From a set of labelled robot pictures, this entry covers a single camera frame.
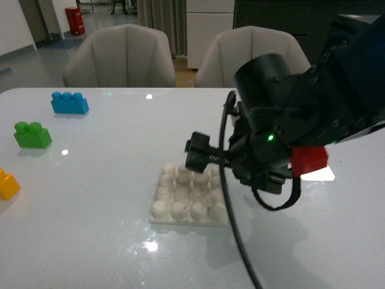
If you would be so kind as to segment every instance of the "black cable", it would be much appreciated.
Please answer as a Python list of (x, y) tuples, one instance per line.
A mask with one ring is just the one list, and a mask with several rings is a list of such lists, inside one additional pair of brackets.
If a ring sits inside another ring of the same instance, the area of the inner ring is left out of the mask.
[(230, 196), (229, 196), (229, 189), (227, 188), (227, 181), (226, 176), (224, 174), (224, 132), (226, 130), (226, 121), (227, 121), (227, 115), (229, 110), (229, 103), (230, 100), (235, 97), (235, 92), (232, 90), (229, 95), (227, 95), (226, 103), (224, 104), (223, 114), (222, 114), (222, 120), (221, 120), (221, 129), (220, 129), (220, 136), (219, 136), (219, 168), (220, 168), (220, 175), (221, 175), (221, 183), (222, 183), (222, 189), (223, 189), (223, 195), (224, 195), (224, 201), (226, 203), (227, 212), (229, 213), (229, 219), (230, 224), (233, 229), (234, 237), (236, 244), (238, 246), (239, 253), (241, 254), (243, 263), (246, 266), (246, 270), (250, 276), (250, 279), (252, 283), (254, 284), (254, 287), (257, 289), (262, 289), (261, 284), (259, 283), (259, 280), (253, 270), (253, 266), (251, 265), (250, 260), (248, 259), (246, 249), (243, 245), (241, 234), (239, 233), (238, 226), (235, 222), (234, 218), (234, 212), (233, 208), (230, 202)]

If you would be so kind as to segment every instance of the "yellow lego brick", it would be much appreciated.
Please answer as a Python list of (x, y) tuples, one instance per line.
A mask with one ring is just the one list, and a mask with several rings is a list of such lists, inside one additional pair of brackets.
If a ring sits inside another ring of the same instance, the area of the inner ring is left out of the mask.
[(0, 200), (10, 200), (20, 190), (13, 175), (0, 167)]

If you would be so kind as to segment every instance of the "green lego brick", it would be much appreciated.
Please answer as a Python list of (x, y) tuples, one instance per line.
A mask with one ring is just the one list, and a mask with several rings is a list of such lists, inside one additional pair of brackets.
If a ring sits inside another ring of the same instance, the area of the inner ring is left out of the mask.
[(52, 143), (48, 130), (39, 122), (18, 122), (14, 128), (13, 135), (21, 148), (45, 149)]

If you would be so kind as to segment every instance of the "blue lego brick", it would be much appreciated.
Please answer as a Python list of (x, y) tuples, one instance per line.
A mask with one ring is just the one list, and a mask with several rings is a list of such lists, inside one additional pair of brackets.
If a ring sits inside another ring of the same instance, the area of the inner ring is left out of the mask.
[(87, 100), (80, 92), (54, 92), (51, 104), (55, 113), (86, 114), (89, 110)]
[(52, 143), (48, 130), (39, 122), (18, 122), (14, 128), (13, 135), (21, 148), (45, 149)]

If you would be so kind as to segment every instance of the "doorway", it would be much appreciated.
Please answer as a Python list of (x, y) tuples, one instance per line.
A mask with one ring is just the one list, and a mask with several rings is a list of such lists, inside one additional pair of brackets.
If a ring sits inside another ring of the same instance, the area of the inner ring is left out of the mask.
[(37, 0), (19, 0), (36, 48), (50, 44), (48, 29)]

